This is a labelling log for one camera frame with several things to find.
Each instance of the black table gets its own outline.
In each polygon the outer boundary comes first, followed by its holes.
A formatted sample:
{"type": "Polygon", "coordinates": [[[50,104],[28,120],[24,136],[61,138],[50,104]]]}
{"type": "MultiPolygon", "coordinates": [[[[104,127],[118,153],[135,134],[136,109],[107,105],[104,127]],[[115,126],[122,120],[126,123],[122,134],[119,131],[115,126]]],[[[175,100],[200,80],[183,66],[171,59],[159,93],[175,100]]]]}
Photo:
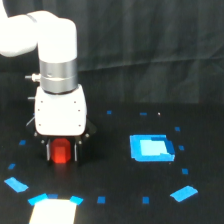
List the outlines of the black table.
{"type": "Polygon", "coordinates": [[[43,146],[25,129],[32,115],[33,105],[23,102],[11,103],[0,114],[0,223],[28,223],[33,207],[27,200],[43,193],[83,198],[75,224],[224,222],[223,106],[88,103],[98,132],[85,145],[81,167],[45,161],[43,146]],[[131,159],[129,136],[135,134],[167,135],[175,161],[131,159]],[[22,139],[26,145],[19,146],[22,139]],[[8,170],[11,163],[16,166],[8,170]],[[183,175],[182,168],[189,174],[183,175]],[[4,183],[10,177],[29,189],[17,194],[4,183]],[[185,186],[198,194],[180,203],[170,197],[185,186]],[[97,204],[98,196],[106,203],[97,204]],[[150,198],[148,205],[142,204],[144,196],[150,198]]]}

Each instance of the silver cylinder joint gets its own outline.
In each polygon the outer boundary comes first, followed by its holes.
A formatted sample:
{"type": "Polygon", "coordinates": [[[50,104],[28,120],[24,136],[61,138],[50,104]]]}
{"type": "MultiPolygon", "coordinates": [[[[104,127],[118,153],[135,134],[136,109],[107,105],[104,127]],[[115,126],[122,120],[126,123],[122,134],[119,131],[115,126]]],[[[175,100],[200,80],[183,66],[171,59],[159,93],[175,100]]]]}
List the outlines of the silver cylinder joint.
{"type": "Polygon", "coordinates": [[[40,86],[46,92],[60,94],[78,88],[76,59],[64,63],[40,60],[40,86]]]}

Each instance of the red cube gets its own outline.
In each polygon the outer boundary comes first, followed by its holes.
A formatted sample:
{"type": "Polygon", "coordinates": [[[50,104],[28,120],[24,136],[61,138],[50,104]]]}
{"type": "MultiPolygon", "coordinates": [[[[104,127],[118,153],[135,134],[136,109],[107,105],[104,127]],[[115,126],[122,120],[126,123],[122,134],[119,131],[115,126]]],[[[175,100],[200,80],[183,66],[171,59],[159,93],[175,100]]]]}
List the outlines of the red cube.
{"type": "Polygon", "coordinates": [[[71,159],[71,144],[67,139],[58,138],[51,143],[51,159],[55,163],[67,163],[71,159]]]}

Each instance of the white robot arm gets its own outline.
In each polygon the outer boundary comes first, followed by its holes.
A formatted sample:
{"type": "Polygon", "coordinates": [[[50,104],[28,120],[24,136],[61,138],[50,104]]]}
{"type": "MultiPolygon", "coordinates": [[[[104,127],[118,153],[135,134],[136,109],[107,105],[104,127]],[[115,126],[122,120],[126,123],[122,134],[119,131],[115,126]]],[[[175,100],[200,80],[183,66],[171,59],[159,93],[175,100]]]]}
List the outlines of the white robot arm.
{"type": "Polygon", "coordinates": [[[38,11],[7,17],[0,0],[0,54],[14,57],[38,46],[40,74],[35,127],[42,136],[80,136],[86,128],[86,102],[77,76],[75,24],[38,11]]]}

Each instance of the light blue square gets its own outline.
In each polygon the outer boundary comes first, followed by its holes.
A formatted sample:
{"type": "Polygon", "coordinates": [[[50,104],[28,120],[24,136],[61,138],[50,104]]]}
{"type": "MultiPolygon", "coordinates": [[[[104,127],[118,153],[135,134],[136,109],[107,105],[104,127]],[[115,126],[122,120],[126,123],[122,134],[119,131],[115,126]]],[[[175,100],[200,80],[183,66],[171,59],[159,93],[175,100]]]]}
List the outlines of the light blue square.
{"type": "Polygon", "coordinates": [[[183,173],[184,175],[188,175],[188,169],[182,169],[182,173],[183,173]]]}
{"type": "Polygon", "coordinates": [[[149,197],[143,197],[142,204],[149,204],[149,197]]]}
{"type": "Polygon", "coordinates": [[[106,198],[103,196],[98,197],[97,204],[105,204],[106,198]]]}
{"type": "Polygon", "coordinates": [[[168,154],[164,141],[140,140],[142,156],[168,154]]]}
{"type": "Polygon", "coordinates": [[[131,158],[138,162],[174,161],[174,147],[172,142],[167,140],[166,135],[132,135],[130,136],[130,144],[131,158]]]}
{"type": "Polygon", "coordinates": [[[19,145],[25,145],[26,144],[26,140],[21,140],[19,145]]]}

